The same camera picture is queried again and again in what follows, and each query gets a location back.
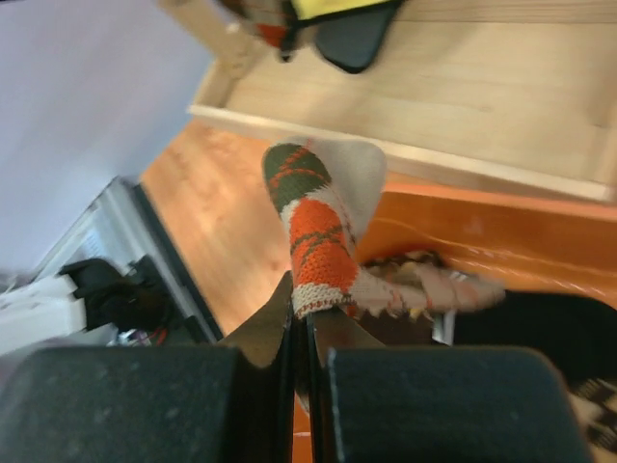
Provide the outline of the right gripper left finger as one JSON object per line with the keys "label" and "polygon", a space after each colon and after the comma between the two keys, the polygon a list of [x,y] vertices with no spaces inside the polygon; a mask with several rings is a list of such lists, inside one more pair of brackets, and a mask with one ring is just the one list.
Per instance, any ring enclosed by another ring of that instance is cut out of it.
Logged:
{"label": "right gripper left finger", "polygon": [[34,352],[1,394],[2,460],[289,461],[291,287],[214,344]]}

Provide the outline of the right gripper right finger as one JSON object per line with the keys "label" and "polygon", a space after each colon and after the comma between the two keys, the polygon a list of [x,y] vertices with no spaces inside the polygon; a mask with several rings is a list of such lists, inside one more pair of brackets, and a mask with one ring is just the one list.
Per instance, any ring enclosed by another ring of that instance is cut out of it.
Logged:
{"label": "right gripper right finger", "polygon": [[338,310],[306,321],[318,462],[589,462],[562,378],[539,353],[388,347]]}

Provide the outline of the orange brown argyle sock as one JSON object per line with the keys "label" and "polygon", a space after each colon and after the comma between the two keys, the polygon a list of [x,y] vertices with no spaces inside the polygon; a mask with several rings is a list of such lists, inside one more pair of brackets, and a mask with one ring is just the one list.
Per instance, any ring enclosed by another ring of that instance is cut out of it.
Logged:
{"label": "orange brown argyle sock", "polygon": [[382,197],[387,160],[354,140],[292,137],[267,149],[264,183],[289,242],[292,306],[299,318],[342,308],[351,315],[417,318],[472,313],[503,299],[503,286],[462,275],[418,253],[372,265],[357,247]]}

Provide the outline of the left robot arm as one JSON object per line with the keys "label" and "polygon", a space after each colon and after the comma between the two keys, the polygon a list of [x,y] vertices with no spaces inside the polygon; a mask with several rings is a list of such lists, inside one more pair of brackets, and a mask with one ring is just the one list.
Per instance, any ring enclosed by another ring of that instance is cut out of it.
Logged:
{"label": "left robot arm", "polygon": [[126,273],[112,262],[84,259],[29,282],[1,277],[1,353],[59,342],[162,345],[185,330],[185,318],[154,261]]}

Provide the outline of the black sock yellow trim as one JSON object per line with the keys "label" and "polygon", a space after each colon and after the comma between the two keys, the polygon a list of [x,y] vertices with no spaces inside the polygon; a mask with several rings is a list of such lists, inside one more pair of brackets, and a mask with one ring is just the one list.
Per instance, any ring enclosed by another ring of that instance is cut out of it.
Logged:
{"label": "black sock yellow trim", "polygon": [[312,41],[325,61],[349,74],[362,73],[375,63],[402,5],[401,1],[290,1],[280,57],[290,61],[301,32],[314,27]]}

